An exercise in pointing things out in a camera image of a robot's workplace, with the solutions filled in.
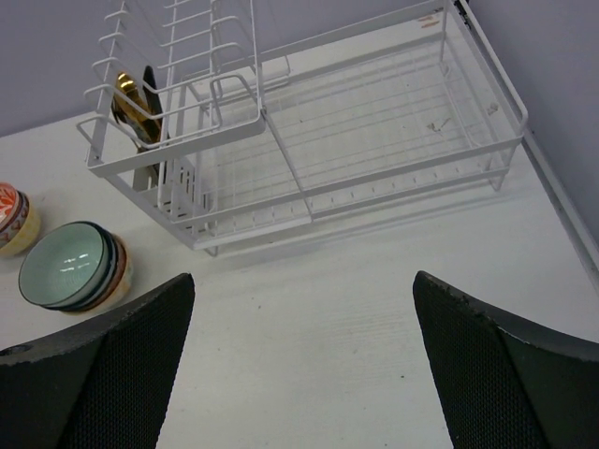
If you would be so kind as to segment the blue floral bowl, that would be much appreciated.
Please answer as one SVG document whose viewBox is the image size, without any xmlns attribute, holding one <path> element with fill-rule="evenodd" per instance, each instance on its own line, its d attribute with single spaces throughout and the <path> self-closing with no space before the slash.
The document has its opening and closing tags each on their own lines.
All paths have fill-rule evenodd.
<svg viewBox="0 0 599 449">
<path fill-rule="evenodd" d="M 111 235 L 109 231 L 105 228 L 97 224 L 95 226 L 104 241 L 106 241 L 109 245 L 109 262 L 107 263 L 107 267 L 104 269 L 102 278 L 100 283 L 94 287 L 93 291 L 87 295 L 83 299 L 79 299 L 77 301 L 70 301 L 64 306 L 60 306 L 58 311 L 66 311 L 66 312 L 79 312 L 79 311 L 88 311 L 92 309 L 94 306 L 97 306 L 100 303 L 100 299 L 104 296 L 104 294 L 108 291 L 109 285 L 114 276 L 114 272 L 118 262 L 118 249 L 117 244 L 114 240 L 114 237 Z"/>
</svg>

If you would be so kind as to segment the cream bowl yellow centre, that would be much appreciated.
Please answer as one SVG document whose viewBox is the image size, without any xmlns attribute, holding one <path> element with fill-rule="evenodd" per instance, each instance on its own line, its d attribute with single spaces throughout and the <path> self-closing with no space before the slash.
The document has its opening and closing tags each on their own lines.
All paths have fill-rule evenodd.
<svg viewBox="0 0 599 449">
<path fill-rule="evenodd" d="M 15 237 L 1 248 L 2 258 L 8 258 L 23 253 L 35 243 L 39 235 L 41 218 L 29 197 L 26 196 L 25 198 L 29 201 L 27 216 Z"/>
</svg>

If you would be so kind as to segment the dark rim bowl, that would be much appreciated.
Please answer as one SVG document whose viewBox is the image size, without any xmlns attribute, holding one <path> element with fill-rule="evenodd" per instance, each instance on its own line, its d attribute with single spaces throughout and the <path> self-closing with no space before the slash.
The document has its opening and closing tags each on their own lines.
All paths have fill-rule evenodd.
<svg viewBox="0 0 599 449">
<path fill-rule="evenodd" d="M 124 276 L 125 266 L 126 266 L 126 260 L 127 260 L 127 255 L 126 255 L 126 249 L 125 249 L 125 246 L 124 246 L 124 242 L 116 234 L 111 233 L 110 236 L 116 242 L 116 246 L 117 246 L 117 257 L 116 257 L 116 269 L 115 269 L 115 272 L 113 273 L 113 275 L 111 277 L 111 280 L 110 280 L 110 283 L 106 287 L 106 289 L 103 291 L 103 293 L 98 298 L 96 298 L 96 299 L 94 299 L 94 300 L 86 303 L 85 305 L 81 306 L 78 309 L 78 311 L 88 311 L 88 310 L 91 310 L 91 309 L 99 306 L 103 302 L 105 302 L 116 291 L 118 283 L 121 281 L 121 279 Z"/>
</svg>

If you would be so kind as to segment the blue triangle pattern bowl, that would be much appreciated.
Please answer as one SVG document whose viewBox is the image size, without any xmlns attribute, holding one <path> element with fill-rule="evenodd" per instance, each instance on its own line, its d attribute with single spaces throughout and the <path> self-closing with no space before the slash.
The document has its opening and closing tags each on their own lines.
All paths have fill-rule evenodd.
<svg viewBox="0 0 599 449">
<path fill-rule="evenodd" d="M 12 214 L 7 223 L 1 226 L 1 247 L 5 247 L 22 229 L 30 210 L 30 203 L 26 194 L 19 190 L 17 190 L 17 194 L 19 207 Z"/>
</svg>

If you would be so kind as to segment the cream bowl with star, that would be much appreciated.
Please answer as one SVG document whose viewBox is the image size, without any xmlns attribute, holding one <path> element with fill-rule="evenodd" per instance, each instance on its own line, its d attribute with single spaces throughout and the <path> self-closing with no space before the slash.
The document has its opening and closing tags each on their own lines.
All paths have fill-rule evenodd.
<svg viewBox="0 0 599 449">
<path fill-rule="evenodd" d="M 90 309 L 90 312 L 104 312 L 116 306 L 125 298 L 133 283 L 133 258 L 124 240 L 116 234 L 113 234 L 112 236 L 116 239 L 122 249 L 123 255 L 120 257 L 119 262 L 124 267 L 119 270 L 120 277 L 114 288 L 103 297 L 101 302 L 94 305 Z"/>
</svg>

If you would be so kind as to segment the pink rim bowl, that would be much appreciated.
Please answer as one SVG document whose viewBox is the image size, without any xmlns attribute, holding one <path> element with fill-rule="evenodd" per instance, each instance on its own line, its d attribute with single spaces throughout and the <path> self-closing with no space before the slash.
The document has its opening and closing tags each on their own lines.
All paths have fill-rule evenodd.
<svg viewBox="0 0 599 449">
<path fill-rule="evenodd" d="M 0 185 L 1 230 L 4 230 L 13 218 L 21 203 L 18 190 L 8 182 Z"/>
</svg>

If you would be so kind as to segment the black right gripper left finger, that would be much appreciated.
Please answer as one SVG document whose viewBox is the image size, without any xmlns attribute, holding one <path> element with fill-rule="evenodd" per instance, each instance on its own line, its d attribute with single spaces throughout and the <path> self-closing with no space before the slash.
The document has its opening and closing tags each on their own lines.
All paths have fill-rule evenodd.
<svg viewBox="0 0 599 449">
<path fill-rule="evenodd" d="M 195 302 L 182 273 L 84 322 L 1 352 L 4 448 L 154 448 Z"/>
</svg>

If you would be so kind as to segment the teal rim back bowl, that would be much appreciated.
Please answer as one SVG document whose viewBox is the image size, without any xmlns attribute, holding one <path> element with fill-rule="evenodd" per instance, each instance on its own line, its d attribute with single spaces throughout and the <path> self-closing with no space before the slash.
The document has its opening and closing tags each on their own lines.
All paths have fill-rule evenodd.
<svg viewBox="0 0 599 449">
<path fill-rule="evenodd" d="M 88 299 L 105 282 L 114 258 L 108 232 L 91 222 L 64 224 L 25 256 L 18 285 L 29 303 L 59 310 Z"/>
</svg>

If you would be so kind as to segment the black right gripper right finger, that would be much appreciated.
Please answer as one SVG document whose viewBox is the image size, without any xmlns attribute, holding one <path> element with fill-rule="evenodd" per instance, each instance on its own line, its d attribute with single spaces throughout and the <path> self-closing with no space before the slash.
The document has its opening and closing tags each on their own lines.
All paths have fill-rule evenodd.
<svg viewBox="0 0 599 449">
<path fill-rule="evenodd" d="M 426 271 L 417 320 L 456 448 L 595 448 L 598 345 L 465 294 Z"/>
</svg>

